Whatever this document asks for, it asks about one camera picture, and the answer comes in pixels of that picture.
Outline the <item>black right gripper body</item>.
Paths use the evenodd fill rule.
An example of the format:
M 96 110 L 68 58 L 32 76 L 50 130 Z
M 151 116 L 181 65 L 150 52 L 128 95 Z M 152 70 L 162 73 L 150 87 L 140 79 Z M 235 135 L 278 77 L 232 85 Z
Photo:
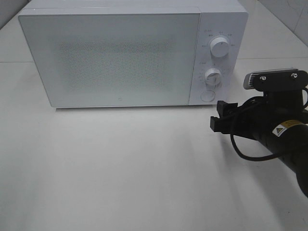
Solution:
M 260 142 L 267 149 L 305 149 L 306 105 L 304 90 L 265 92 L 248 99 L 231 119 L 230 138 Z

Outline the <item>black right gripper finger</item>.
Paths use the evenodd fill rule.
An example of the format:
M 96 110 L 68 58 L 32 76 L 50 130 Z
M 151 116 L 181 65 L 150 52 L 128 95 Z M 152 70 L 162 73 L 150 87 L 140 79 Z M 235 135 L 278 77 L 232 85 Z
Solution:
M 229 118 L 235 116 L 239 112 L 240 108 L 238 107 L 238 103 L 218 101 L 216 109 L 219 118 Z
M 222 134 L 230 134 L 231 119 L 230 118 L 218 118 L 210 117 L 210 128 L 214 132 L 220 132 Z

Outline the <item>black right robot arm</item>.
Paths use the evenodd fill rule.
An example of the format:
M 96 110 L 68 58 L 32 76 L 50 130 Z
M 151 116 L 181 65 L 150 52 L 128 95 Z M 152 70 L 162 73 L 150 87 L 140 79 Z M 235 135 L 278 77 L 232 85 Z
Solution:
M 217 102 L 218 116 L 210 118 L 210 128 L 230 136 L 233 149 L 242 159 L 263 162 L 280 159 L 296 176 L 304 195 L 308 194 L 308 90 L 264 92 L 242 105 Z M 268 155 L 252 156 L 240 151 L 235 137 L 261 143 Z

